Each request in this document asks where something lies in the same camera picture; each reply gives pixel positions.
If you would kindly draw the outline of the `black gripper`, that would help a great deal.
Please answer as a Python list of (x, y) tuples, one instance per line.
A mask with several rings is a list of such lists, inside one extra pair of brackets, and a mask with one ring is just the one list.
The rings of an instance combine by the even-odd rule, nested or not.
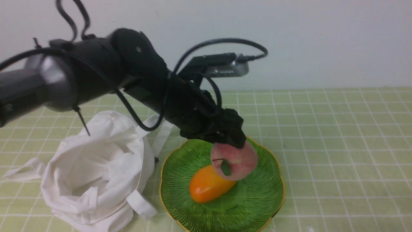
[(181, 136), (242, 149), (246, 135), (243, 118), (236, 110), (223, 108), (192, 83), (163, 75), (162, 117), (180, 129)]

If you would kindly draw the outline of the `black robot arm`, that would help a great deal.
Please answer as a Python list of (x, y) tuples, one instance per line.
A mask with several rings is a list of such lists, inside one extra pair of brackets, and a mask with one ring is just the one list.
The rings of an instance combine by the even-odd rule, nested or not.
[(169, 70), (147, 36), (131, 29), (76, 43), (56, 39), (1, 62), (1, 127), (40, 107), (78, 111), (82, 104), (116, 94), (138, 125), (155, 130), (160, 124), (143, 123), (126, 93), (179, 128), (184, 138), (242, 148), (243, 118), (222, 108), (215, 83), (215, 101), (202, 91), (202, 78), (211, 81), (204, 71), (178, 75)]

